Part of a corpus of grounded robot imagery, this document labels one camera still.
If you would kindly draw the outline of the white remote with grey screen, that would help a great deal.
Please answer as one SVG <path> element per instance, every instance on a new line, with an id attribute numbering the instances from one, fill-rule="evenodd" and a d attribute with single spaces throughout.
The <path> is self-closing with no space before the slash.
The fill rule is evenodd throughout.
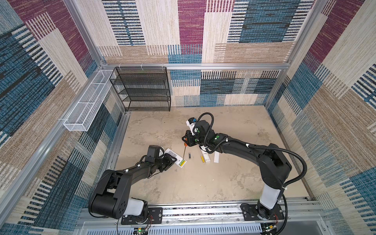
<path id="1" fill-rule="evenodd" d="M 180 155 L 178 155 L 177 153 L 175 153 L 174 151 L 172 151 L 171 149 L 167 149 L 165 151 L 165 153 L 169 154 L 171 156 L 171 158 L 173 159 L 173 162 L 179 166 L 180 168 L 183 168 L 184 165 L 186 164 L 186 160 L 183 159 Z"/>

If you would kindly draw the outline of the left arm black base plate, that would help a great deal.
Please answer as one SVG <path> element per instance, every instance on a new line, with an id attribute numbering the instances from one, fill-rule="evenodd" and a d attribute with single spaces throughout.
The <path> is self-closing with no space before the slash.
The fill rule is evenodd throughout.
<path id="1" fill-rule="evenodd" d="M 140 215 L 127 215 L 121 218 L 121 225 L 147 225 L 161 224 L 163 216 L 162 207 L 151 207 Z"/>

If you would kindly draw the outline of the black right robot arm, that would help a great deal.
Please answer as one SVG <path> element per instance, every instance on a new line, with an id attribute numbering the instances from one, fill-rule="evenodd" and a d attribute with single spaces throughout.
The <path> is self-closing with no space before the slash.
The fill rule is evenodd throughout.
<path id="1" fill-rule="evenodd" d="M 188 119 L 186 124 L 189 130 L 182 140 L 189 147 L 198 145 L 208 154 L 232 154 L 258 165 L 264 188 L 256 212 L 260 219 L 269 219 L 273 216 L 292 170 L 280 148 L 275 144 L 253 145 L 223 133 L 215 133 L 207 121 L 198 121 L 194 117 Z"/>

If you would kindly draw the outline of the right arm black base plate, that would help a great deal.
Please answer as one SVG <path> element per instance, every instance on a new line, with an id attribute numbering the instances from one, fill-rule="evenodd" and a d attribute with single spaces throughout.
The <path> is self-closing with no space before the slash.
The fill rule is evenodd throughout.
<path id="1" fill-rule="evenodd" d="M 245 221 L 262 221 L 262 220 L 284 220 L 285 214 L 280 206 L 276 204 L 274 208 L 268 209 L 262 204 L 240 205 L 242 215 Z"/>

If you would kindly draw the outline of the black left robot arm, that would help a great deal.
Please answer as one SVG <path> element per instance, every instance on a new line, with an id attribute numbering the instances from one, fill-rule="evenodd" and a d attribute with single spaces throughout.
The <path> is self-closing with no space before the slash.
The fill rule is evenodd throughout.
<path id="1" fill-rule="evenodd" d="M 178 161 L 160 146 L 150 145 L 147 154 L 132 167 L 105 170 L 90 196 L 88 212 L 96 218 L 130 218 L 136 223 L 150 219 L 148 202 L 130 197 L 131 186 L 156 173 L 168 170 Z"/>

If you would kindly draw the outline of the orange handled screwdriver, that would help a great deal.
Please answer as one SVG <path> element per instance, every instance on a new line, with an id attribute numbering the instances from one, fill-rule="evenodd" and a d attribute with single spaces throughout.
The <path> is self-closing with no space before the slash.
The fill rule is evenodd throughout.
<path id="1" fill-rule="evenodd" d="M 186 153 L 187 144 L 184 143 L 184 146 L 185 146 L 185 148 L 184 148 L 184 153 L 183 153 L 183 159 L 185 158 L 185 153 Z"/>

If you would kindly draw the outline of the white battery cover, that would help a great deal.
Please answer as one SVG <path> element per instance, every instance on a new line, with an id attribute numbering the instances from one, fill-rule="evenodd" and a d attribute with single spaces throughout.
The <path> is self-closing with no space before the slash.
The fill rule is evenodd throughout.
<path id="1" fill-rule="evenodd" d="M 219 163 L 219 156 L 220 156 L 220 153 L 215 151 L 214 152 L 214 163 Z"/>

